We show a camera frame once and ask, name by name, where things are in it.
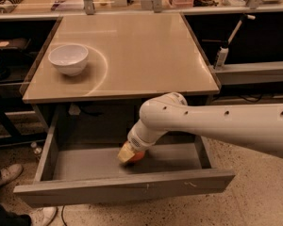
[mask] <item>white shoe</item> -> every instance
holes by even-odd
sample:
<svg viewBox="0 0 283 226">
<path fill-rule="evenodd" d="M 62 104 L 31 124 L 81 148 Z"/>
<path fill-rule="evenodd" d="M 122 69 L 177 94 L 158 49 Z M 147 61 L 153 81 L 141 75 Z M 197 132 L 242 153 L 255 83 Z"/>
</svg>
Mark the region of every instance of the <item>white shoe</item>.
<svg viewBox="0 0 283 226">
<path fill-rule="evenodd" d="M 32 211 L 29 216 L 31 218 L 31 226 L 47 226 L 54 219 L 57 207 L 44 207 Z"/>
<path fill-rule="evenodd" d="M 0 186 L 3 186 L 19 177 L 23 171 L 23 166 L 21 164 L 13 164 L 8 168 L 1 169 L 0 171 Z"/>
</svg>

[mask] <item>open drawer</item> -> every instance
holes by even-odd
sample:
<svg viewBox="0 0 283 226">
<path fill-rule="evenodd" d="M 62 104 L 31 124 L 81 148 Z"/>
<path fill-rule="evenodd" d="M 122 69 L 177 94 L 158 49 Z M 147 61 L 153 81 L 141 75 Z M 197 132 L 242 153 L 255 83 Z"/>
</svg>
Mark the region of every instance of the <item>open drawer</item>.
<svg viewBox="0 0 283 226">
<path fill-rule="evenodd" d="M 117 153 L 134 123 L 134 108 L 99 106 L 92 111 L 99 113 L 70 116 L 65 105 L 57 106 L 33 184 L 14 190 L 27 204 L 43 207 L 218 193 L 234 177 L 232 170 L 214 168 L 205 138 L 181 133 L 164 136 L 142 161 L 122 166 Z"/>
</svg>

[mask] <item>table top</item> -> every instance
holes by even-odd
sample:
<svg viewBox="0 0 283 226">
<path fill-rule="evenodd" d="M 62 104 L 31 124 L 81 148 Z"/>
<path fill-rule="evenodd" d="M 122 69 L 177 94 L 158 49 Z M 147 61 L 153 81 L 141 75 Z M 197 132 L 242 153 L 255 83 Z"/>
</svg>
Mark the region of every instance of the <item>table top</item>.
<svg viewBox="0 0 283 226">
<path fill-rule="evenodd" d="M 56 47 L 89 49 L 73 77 L 48 60 Z M 141 98 L 166 92 L 218 93 L 219 88 L 179 13 L 65 16 L 29 84 L 25 103 Z"/>
</svg>

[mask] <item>black pants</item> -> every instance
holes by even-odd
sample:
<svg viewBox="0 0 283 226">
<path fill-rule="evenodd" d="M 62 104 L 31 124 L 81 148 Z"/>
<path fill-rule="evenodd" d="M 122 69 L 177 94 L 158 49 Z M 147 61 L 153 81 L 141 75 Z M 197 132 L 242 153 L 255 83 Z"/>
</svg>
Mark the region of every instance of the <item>black pants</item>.
<svg viewBox="0 0 283 226">
<path fill-rule="evenodd" d="M 0 226 L 29 226 L 31 219 L 29 215 L 16 215 L 7 212 L 0 204 Z"/>
</svg>

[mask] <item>speckled floor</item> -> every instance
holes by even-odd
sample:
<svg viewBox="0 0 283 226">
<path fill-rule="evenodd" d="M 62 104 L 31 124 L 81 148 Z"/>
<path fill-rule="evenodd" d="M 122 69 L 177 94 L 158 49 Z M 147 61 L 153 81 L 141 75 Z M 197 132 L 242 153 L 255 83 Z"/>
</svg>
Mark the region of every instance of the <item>speckled floor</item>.
<svg viewBox="0 0 283 226">
<path fill-rule="evenodd" d="M 34 115 L 15 116 L 18 128 L 40 131 Z M 0 126 L 0 135 L 4 129 Z M 145 202 L 65 206 L 68 226 L 119 225 L 283 225 L 283 159 L 209 140 L 220 169 L 233 169 L 236 177 L 221 194 L 187 196 Z M 0 202 L 10 211 L 31 210 L 13 195 L 16 185 L 31 184 L 37 169 L 28 145 L 0 148 L 0 168 L 23 164 L 23 174 L 0 189 Z M 51 225 L 63 225 L 61 208 Z"/>
</svg>

